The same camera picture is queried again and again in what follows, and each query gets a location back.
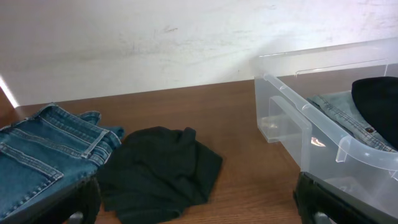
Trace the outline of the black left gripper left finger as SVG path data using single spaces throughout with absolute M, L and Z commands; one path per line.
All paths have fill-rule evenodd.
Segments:
M 94 177 L 71 184 L 31 206 L 5 218 L 3 224 L 94 224 L 101 198 Z

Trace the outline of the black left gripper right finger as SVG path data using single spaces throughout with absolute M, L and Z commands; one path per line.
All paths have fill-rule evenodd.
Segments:
M 299 173 L 293 198 L 302 223 L 397 224 L 397 218 L 308 172 Z

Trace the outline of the light blue jeans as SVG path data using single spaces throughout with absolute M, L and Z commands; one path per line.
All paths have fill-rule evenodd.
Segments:
M 313 95 L 307 101 L 361 143 L 380 151 L 397 152 L 357 110 L 350 91 Z

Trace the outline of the black red grey garment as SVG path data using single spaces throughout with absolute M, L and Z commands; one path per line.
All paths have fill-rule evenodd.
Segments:
M 374 77 L 352 83 L 354 104 L 364 118 L 389 144 L 397 147 L 397 78 Z

